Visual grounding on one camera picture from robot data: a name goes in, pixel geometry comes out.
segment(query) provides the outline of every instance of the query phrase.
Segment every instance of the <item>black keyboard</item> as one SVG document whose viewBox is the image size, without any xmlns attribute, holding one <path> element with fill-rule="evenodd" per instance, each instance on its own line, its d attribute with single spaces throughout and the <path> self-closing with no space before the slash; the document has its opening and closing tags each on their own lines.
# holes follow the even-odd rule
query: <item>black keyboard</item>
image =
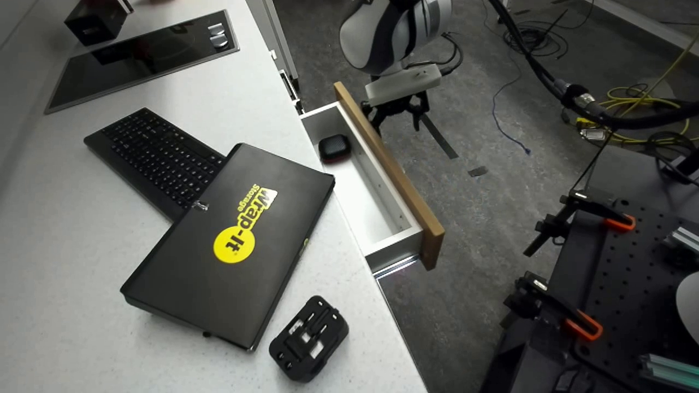
<svg viewBox="0 0 699 393">
<path fill-rule="evenodd" d="M 92 136 L 84 144 L 173 221 L 222 166 L 222 155 L 148 109 Z"/>
</svg>

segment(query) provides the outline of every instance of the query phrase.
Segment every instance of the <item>black cable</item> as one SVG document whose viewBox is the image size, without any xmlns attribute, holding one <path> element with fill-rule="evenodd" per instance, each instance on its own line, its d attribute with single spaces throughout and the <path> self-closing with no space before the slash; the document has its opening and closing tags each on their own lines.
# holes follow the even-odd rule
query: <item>black cable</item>
<svg viewBox="0 0 699 393">
<path fill-rule="evenodd" d="M 508 134 L 502 130 L 500 118 L 498 118 L 498 98 L 500 98 L 500 94 L 502 94 L 506 87 L 511 87 L 511 86 L 515 86 L 515 84 L 519 84 L 519 82 L 521 82 L 521 72 L 518 72 L 518 77 L 511 79 L 508 84 L 500 86 L 500 91 L 498 91 L 498 93 L 493 94 L 493 98 L 492 98 L 488 116 L 493 118 L 493 123 L 495 123 L 495 127 L 498 127 L 498 132 L 500 132 L 502 139 L 506 139 L 508 143 L 518 144 L 527 155 L 530 155 L 530 150 L 528 150 L 525 143 L 519 143 L 518 139 L 508 136 Z"/>
<path fill-rule="evenodd" d="M 518 45 L 511 40 L 508 33 L 502 33 L 502 43 L 511 51 L 519 52 Z M 563 60 L 567 56 L 567 40 L 554 31 L 545 33 L 544 29 L 527 26 L 521 29 L 521 43 L 535 57 Z"/>
<path fill-rule="evenodd" d="M 449 65 L 457 57 L 458 57 L 458 62 L 457 62 L 457 68 L 458 68 L 462 62 L 460 47 L 457 45 L 457 40 L 449 33 L 442 33 L 442 37 L 452 45 L 452 56 L 446 62 L 417 62 L 417 64 L 409 64 L 407 68 L 419 68 L 419 65 L 431 65 L 431 64 L 437 64 L 438 68 L 444 68 L 444 65 Z"/>
<path fill-rule="evenodd" d="M 590 170 L 597 166 L 599 157 L 602 155 L 602 152 L 609 146 L 612 140 L 613 140 L 613 132 L 608 134 L 604 143 L 597 150 L 594 157 L 587 163 L 586 170 L 577 178 L 567 195 L 577 192 L 577 187 L 590 176 Z"/>
<path fill-rule="evenodd" d="M 695 143 L 676 132 L 658 132 L 641 146 L 647 155 L 658 160 L 674 160 L 695 152 Z"/>
<path fill-rule="evenodd" d="M 530 52 L 527 52 L 525 45 L 521 45 L 521 33 L 518 31 L 515 22 L 511 21 L 508 12 L 505 9 L 505 4 L 500 0 L 488 0 L 488 4 L 495 9 L 495 14 L 500 15 L 502 24 L 506 26 L 506 31 L 511 33 L 514 43 L 518 45 L 518 48 L 521 51 L 528 68 L 535 72 L 535 77 L 542 82 L 542 86 L 558 100 L 563 104 L 567 109 L 573 109 L 574 115 L 602 124 L 608 130 L 651 130 L 651 127 L 663 127 L 663 124 L 673 124 L 692 116 L 699 116 L 699 100 L 695 104 L 686 104 L 684 107 L 669 112 L 669 115 L 658 115 L 658 116 L 641 116 L 641 118 L 617 118 L 617 116 L 609 116 L 604 115 L 597 104 L 586 100 L 578 104 L 577 98 L 581 98 L 582 94 L 587 94 L 586 87 L 574 86 L 574 84 L 566 84 L 561 79 L 554 79 Z"/>
<path fill-rule="evenodd" d="M 521 37 L 515 40 L 515 43 L 511 45 L 511 48 L 519 48 L 519 52 L 525 52 L 527 57 L 530 57 L 535 51 L 539 51 L 542 47 L 547 45 L 547 37 L 551 37 L 551 33 L 552 33 L 552 29 L 566 17 L 567 12 L 570 12 L 570 7 L 563 9 L 544 31 L 539 31 L 539 33 L 535 36 L 535 40 L 528 45 L 528 48 L 521 47 Z M 506 82 L 505 86 L 498 87 L 498 93 L 495 93 L 493 98 L 492 98 L 488 115 L 492 115 L 492 118 L 493 118 L 495 130 L 500 132 L 500 136 L 506 139 L 508 143 L 518 144 L 527 155 L 530 155 L 530 150 L 528 150 L 525 143 L 519 143 L 518 139 L 508 136 L 508 134 L 502 130 L 500 118 L 498 118 L 498 98 L 500 98 L 500 94 L 502 94 L 506 87 L 515 86 L 518 82 L 521 82 L 519 68 L 518 68 L 518 77 L 515 77 L 515 79 L 511 79 L 511 82 Z"/>
<path fill-rule="evenodd" d="M 582 29 L 582 26 L 591 21 L 594 2 L 597 2 L 597 0 L 590 0 L 590 2 L 587 2 L 587 12 L 586 12 L 586 15 L 582 15 L 581 22 L 577 22 L 577 24 L 558 24 L 557 29 L 563 29 L 563 31 L 578 31 L 578 29 Z"/>
</svg>

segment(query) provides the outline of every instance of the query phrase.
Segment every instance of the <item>wire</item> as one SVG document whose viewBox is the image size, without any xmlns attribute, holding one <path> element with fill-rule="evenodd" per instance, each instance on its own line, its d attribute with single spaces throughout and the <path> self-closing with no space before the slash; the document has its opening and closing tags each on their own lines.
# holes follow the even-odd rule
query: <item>wire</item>
<svg viewBox="0 0 699 393">
<path fill-rule="evenodd" d="M 587 12 L 586 12 L 586 15 L 582 15 L 581 22 L 577 22 L 577 24 L 558 24 L 557 29 L 563 29 L 563 31 L 578 31 L 578 29 L 582 29 L 582 26 L 591 21 L 594 2 L 597 2 L 597 0 L 590 0 L 590 2 L 587 2 Z"/>
<path fill-rule="evenodd" d="M 644 144 L 644 153 L 659 160 L 674 160 L 676 155 L 691 155 L 692 152 L 695 143 L 674 132 L 658 132 Z"/>
<path fill-rule="evenodd" d="M 573 9 L 577 0 L 573 0 L 552 22 L 545 24 L 545 29 L 537 29 L 537 26 L 527 26 L 525 31 L 519 31 L 519 45 L 525 45 L 525 48 L 518 45 L 518 40 L 506 31 L 502 36 L 502 43 L 511 48 L 511 51 L 527 51 L 528 56 L 535 57 L 557 57 L 561 60 L 563 56 L 567 56 L 567 43 L 558 36 L 552 33 L 552 29 L 567 15 L 567 12 Z"/>
<path fill-rule="evenodd" d="M 407 68 L 437 64 L 444 77 L 452 74 L 462 64 L 462 52 L 460 52 L 458 43 L 449 33 L 442 33 L 442 37 L 452 45 L 452 56 L 446 62 L 417 62 L 417 64 L 409 64 Z"/>
<path fill-rule="evenodd" d="M 537 26 L 527 26 L 521 29 L 521 40 L 525 47 L 535 56 L 535 57 L 557 57 L 563 60 L 567 56 L 567 40 L 558 33 L 545 33 L 544 29 Z M 508 33 L 502 33 L 502 43 L 519 52 L 518 45 L 511 40 Z"/>
<path fill-rule="evenodd" d="M 493 94 L 492 107 L 488 107 L 488 116 L 493 118 L 493 123 L 495 123 L 495 127 L 498 127 L 498 132 L 500 132 L 502 139 L 506 139 L 508 143 L 518 144 L 527 155 L 530 155 L 530 150 L 528 150 L 521 140 L 508 136 L 508 134 L 502 130 L 500 118 L 498 118 L 498 98 L 500 98 L 500 94 L 502 94 L 506 87 L 514 87 L 514 86 L 519 84 L 519 82 L 521 82 L 521 72 L 519 72 L 519 68 L 518 68 L 518 77 L 511 79 L 508 84 L 500 86 L 500 91 Z"/>
<path fill-rule="evenodd" d="M 679 123 L 684 118 L 691 116 L 699 116 L 699 100 L 686 104 L 682 106 L 682 109 L 673 109 L 669 115 L 658 115 L 658 116 L 640 116 L 640 118 L 617 118 L 608 115 L 604 109 L 600 109 L 591 96 L 587 94 L 587 91 L 582 86 L 577 84 L 567 84 L 561 79 L 554 79 L 530 52 L 527 52 L 525 45 L 521 45 L 521 36 L 518 24 L 511 21 L 508 12 L 505 9 L 505 4 L 500 0 L 488 0 L 488 4 L 495 9 L 495 14 L 500 15 L 502 24 L 506 26 L 506 31 L 511 33 L 514 43 L 518 45 L 518 48 L 521 51 L 528 68 L 533 70 L 533 74 L 539 79 L 539 84 L 558 100 L 563 104 L 567 109 L 573 109 L 574 115 L 602 124 L 608 130 L 651 130 L 651 127 L 661 127 L 661 124 L 670 124 L 670 123 Z"/>
<path fill-rule="evenodd" d="M 567 195 L 573 195 L 577 190 L 577 187 L 590 176 L 590 170 L 597 166 L 599 157 L 602 155 L 602 152 L 609 146 L 613 139 L 613 132 L 604 139 L 604 143 L 597 150 L 597 153 L 591 155 L 591 160 L 587 163 L 586 170 L 577 178 L 577 182 L 573 183 L 573 189 L 567 190 Z"/>
<path fill-rule="evenodd" d="M 649 107 L 649 106 L 663 106 L 670 109 L 682 109 L 682 106 L 676 100 L 654 98 L 652 93 L 682 65 L 682 62 L 688 57 L 688 52 L 692 51 L 692 47 L 696 43 L 699 43 L 699 33 L 651 86 L 636 84 L 628 87 L 612 87 L 612 91 L 608 91 L 608 100 L 600 100 L 599 106 L 602 109 L 613 109 L 613 112 L 623 109 L 620 118 L 625 118 L 626 115 L 633 115 L 640 107 Z M 676 134 L 684 136 L 688 130 L 691 130 L 691 118 L 684 118 L 684 127 Z M 640 139 L 620 136 L 620 134 L 615 134 L 613 140 L 620 144 L 647 144 L 649 143 L 649 140 L 640 140 Z"/>
</svg>

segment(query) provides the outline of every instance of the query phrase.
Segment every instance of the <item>laptop lid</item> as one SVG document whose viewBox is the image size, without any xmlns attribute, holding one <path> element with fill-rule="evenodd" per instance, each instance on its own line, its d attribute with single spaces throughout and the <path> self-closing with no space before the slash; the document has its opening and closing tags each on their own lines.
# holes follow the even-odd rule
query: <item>laptop lid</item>
<svg viewBox="0 0 699 393">
<path fill-rule="evenodd" d="M 248 144 L 233 146 L 121 295 L 137 309 L 255 350 L 331 189 L 331 176 Z"/>
</svg>

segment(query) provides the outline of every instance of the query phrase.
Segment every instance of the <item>white wall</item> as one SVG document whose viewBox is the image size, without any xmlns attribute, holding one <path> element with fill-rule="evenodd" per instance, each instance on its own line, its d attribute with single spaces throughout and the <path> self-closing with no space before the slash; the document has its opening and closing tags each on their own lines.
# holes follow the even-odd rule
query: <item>white wall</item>
<svg viewBox="0 0 699 393">
<path fill-rule="evenodd" d="M 0 48 L 36 0 L 0 0 Z"/>
<path fill-rule="evenodd" d="M 0 178 L 13 165 L 30 118 L 43 115 L 42 96 L 76 47 L 64 24 L 75 4 L 76 0 L 0 0 Z"/>
</svg>

